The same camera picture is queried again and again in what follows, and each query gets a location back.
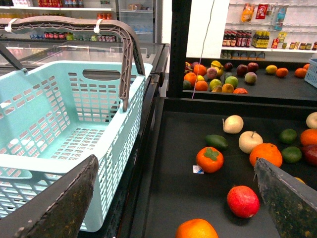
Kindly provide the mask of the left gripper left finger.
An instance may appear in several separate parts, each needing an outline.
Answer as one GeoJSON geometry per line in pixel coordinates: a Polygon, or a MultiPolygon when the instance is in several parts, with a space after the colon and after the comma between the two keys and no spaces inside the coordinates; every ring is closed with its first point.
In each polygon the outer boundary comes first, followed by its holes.
{"type": "Polygon", "coordinates": [[[75,238],[93,197],[99,163],[91,155],[0,221],[2,238],[75,238]]]}

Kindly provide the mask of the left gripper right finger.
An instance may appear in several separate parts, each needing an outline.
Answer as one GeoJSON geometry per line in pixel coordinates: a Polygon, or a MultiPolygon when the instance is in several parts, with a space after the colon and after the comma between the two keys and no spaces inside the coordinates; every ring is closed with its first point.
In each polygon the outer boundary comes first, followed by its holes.
{"type": "Polygon", "coordinates": [[[264,158],[254,171],[261,197],[282,238],[317,236],[317,191],[264,158]]]}

